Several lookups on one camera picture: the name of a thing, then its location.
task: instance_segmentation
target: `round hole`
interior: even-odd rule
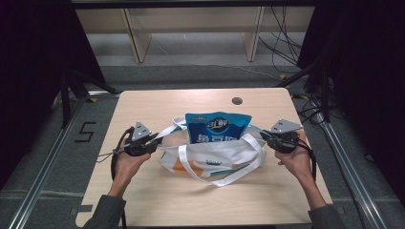
[[[232,103],[235,105],[241,105],[244,101],[240,97],[232,98]]]

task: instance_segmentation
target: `human arm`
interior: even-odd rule
[[[110,229],[118,227],[126,203],[122,199],[123,194],[140,165],[150,157],[150,154],[129,156],[124,152],[118,153],[116,177],[110,191],[107,195],[101,196],[93,217],[86,222],[83,228]]]
[[[305,132],[297,132],[301,145],[307,141]],[[301,146],[297,146],[290,154],[275,152],[275,156],[280,159],[279,165],[286,168],[297,178],[309,203],[309,217],[315,229],[345,228],[341,218],[338,216],[333,205],[328,205],[316,185],[311,173],[309,152]]]

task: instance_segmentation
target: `wooden table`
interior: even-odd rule
[[[240,97],[241,105],[232,98]],[[117,146],[122,133],[141,121],[154,133],[186,113],[227,112],[252,115],[251,124],[269,129],[279,118],[299,123],[286,89],[213,89],[132,91],[121,94],[101,154]],[[289,171],[277,165],[270,148],[266,164],[217,188],[191,177],[170,173],[160,166],[162,151],[144,163],[124,199],[128,226],[264,225],[309,223],[306,197]],[[93,205],[111,186],[110,160],[97,163],[82,205]],[[318,171],[317,183],[327,203],[330,194]],[[93,212],[79,213],[83,226]]]

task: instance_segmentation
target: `gray carpet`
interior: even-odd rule
[[[194,88],[256,88],[273,87],[279,81],[269,75],[249,73],[270,73],[278,77],[278,72],[269,66],[245,66],[245,70],[219,66],[167,66],[167,67],[103,67],[107,83],[119,90],[156,90],[156,89],[194,89]],[[289,87],[291,94],[303,94],[306,78],[302,78]],[[89,91],[98,91],[92,85]],[[297,111],[301,111],[308,101],[293,99]],[[76,228],[75,214],[92,174],[96,157],[107,132],[117,98],[98,98],[96,102],[87,102],[79,112],[73,128],[68,135],[63,151],[59,155],[52,173],[36,202],[26,228]],[[385,178],[376,166],[366,160],[364,150],[351,124],[339,110],[331,112],[331,123],[350,155],[355,169],[373,196],[382,217],[389,228],[403,228],[405,210],[396,199]],[[62,124],[61,105],[58,103],[49,113],[47,125],[43,126],[32,151],[24,156],[13,173],[0,197],[0,228],[6,228],[18,208],[27,190],[31,187],[43,161],[51,150]],[[88,135],[79,132],[85,125],[85,131],[94,132],[89,142],[77,142],[87,139]],[[347,228],[361,228],[353,200],[344,179],[341,176],[332,150],[320,127],[304,123],[309,142],[317,154],[319,168],[329,187],[332,199],[341,213]],[[366,228],[371,228],[362,216]],[[310,228],[309,225],[277,225],[277,228]]]

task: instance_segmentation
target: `wrist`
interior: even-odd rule
[[[122,198],[130,182],[131,180],[116,177],[111,185],[110,191],[108,192],[108,196]]]

